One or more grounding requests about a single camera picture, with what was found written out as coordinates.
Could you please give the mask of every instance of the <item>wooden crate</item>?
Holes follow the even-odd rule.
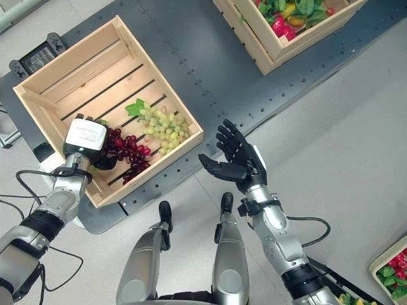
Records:
[[[369,266],[369,272],[371,273],[372,277],[377,281],[379,286],[381,286],[386,294],[391,298],[391,293],[387,290],[386,286],[381,283],[378,279],[376,273],[379,271],[384,265],[386,265],[391,259],[393,259],[398,253],[403,251],[407,248],[407,236],[401,238],[397,243],[387,249],[381,256],[375,259]],[[404,297],[394,301],[395,305],[407,305],[407,295]]]
[[[252,0],[213,0],[264,75],[344,26],[366,1],[324,0],[336,13],[308,30],[298,29],[302,31],[288,41],[277,37]]]
[[[62,156],[62,144],[77,113],[104,119],[109,126],[120,126],[122,135],[142,135],[143,126],[128,117],[125,107],[141,98],[152,105],[166,105],[168,112],[184,115],[190,138],[171,153],[153,154],[151,166],[122,184],[122,173],[129,168],[118,162],[108,171],[93,169],[93,182],[86,194],[102,207],[117,202],[169,166],[202,141],[203,130],[181,102],[157,66],[151,61],[127,26],[113,18],[24,82],[14,87],[44,136]],[[138,144],[147,144],[143,138]],[[148,142],[153,152],[160,141]]]

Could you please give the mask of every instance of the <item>crate of fruit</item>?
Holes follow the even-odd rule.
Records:
[[[367,0],[213,0],[266,75],[342,27]]]
[[[72,120],[108,125],[103,155],[86,194],[117,202],[202,141],[203,131],[119,17],[113,18],[14,87],[44,136],[62,155]]]
[[[369,272],[396,305],[407,305],[407,236],[387,249]]]

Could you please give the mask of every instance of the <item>black cable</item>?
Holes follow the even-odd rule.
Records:
[[[33,175],[42,175],[48,177],[72,177],[74,173],[47,173],[47,172],[40,172],[39,170],[21,170],[15,174],[17,181],[31,194],[33,198],[37,201],[38,205],[41,205],[42,202],[37,196],[37,194],[22,180],[21,175],[24,173],[30,173]]]
[[[69,255],[69,256],[72,256],[72,257],[75,257],[75,258],[77,258],[77,259],[79,259],[79,260],[81,261],[80,265],[79,265],[78,268],[75,270],[75,272],[74,272],[64,283],[62,283],[62,284],[56,286],[55,288],[48,288],[48,287],[46,286],[46,284],[45,284],[45,290],[48,291],[48,292],[53,292],[53,291],[56,291],[56,290],[58,290],[59,288],[63,287],[63,286],[64,286],[65,284],[67,284],[70,280],[72,280],[72,279],[74,278],[74,276],[76,276],[76,275],[78,274],[79,270],[82,268],[82,265],[83,265],[83,258],[80,257],[80,256],[78,256],[78,255],[76,255],[76,254],[73,254],[73,253],[70,253],[70,252],[67,252],[67,251],[63,251],[63,250],[61,250],[61,249],[57,249],[57,248],[54,248],[54,247],[50,247],[50,249],[52,249],[52,250],[54,250],[54,251],[58,251],[58,252],[63,253],[63,254],[66,254],[66,255]]]
[[[318,237],[316,240],[312,240],[309,241],[308,243],[304,243],[303,245],[301,245],[303,248],[305,247],[309,247],[311,245],[315,245],[316,243],[320,242],[321,240],[325,239],[331,232],[331,226],[329,225],[329,223],[322,219],[322,218],[318,218],[318,217],[292,217],[292,216],[287,216],[287,218],[289,220],[310,220],[310,221],[318,221],[323,223],[326,226],[326,231],[323,235],[321,235],[320,237]]]
[[[24,218],[25,218],[24,213],[23,213],[23,211],[21,211],[21,209],[18,206],[14,205],[10,202],[4,201],[4,200],[0,200],[0,203],[3,203],[5,205],[8,205],[8,206],[14,208],[20,214],[21,220],[24,220]]]
[[[17,195],[3,195],[0,194],[0,197],[9,197],[9,198],[34,198],[33,196],[17,196]]]

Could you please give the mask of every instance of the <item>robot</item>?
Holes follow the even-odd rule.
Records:
[[[227,162],[199,155],[203,167],[215,178],[236,183],[245,195],[238,208],[259,236],[266,258],[281,276],[293,305],[339,305],[309,264],[297,237],[290,232],[281,202],[267,189],[266,166],[256,146],[247,143],[235,125],[219,126],[217,146]],[[58,168],[53,191],[45,202],[0,239],[0,304],[23,298],[41,274],[40,258],[60,230],[78,214],[80,198],[92,180],[90,165],[100,159],[106,127],[91,118],[74,119],[64,144],[66,163]],[[170,249],[172,231],[168,202],[159,206],[160,221],[141,236],[132,250],[116,294],[117,305],[246,305],[249,273],[245,247],[232,215],[233,196],[223,194],[220,221],[215,232],[216,258],[210,292],[181,292],[158,297],[156,285],[160,253]]]

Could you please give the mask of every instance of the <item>yellow fruit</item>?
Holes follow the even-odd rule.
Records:
[[[295,10],[296,10],[295,3],[287,3],[286,9],[281,13],[282,18],[287,19],[288,15],[290,15]]]
[[[288,17],[289,25],[293,27],[302,27],[305,24],[304,16],[290,16]]]

